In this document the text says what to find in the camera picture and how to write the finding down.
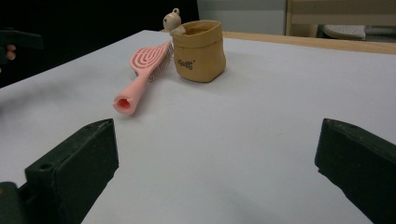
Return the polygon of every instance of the white table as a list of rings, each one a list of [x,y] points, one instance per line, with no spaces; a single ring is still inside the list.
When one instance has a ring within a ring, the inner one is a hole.
[[[83,224],[371,223],[314,164],[324,118],[396,142],[396,55],[224,39],[225,72],[170,63],[132,116],[113,107],[143,31],[0,89],[0,181],[79,128],[113,118],[120,168]]]

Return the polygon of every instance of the small figurine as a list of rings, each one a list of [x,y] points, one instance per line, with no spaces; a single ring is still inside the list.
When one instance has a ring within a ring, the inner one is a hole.
[[[186,29],[181,25],[180,11],[177,7],[163,18],[163,28],[169,31],[170,35],[184,35]]]

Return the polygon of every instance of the hairbrush handle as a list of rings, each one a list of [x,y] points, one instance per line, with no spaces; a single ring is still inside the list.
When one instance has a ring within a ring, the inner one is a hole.
[[[140,97],[148,83],[147,75],[137,76],[113,101],[114,108],[124,115],[131,115],[136,110]]]

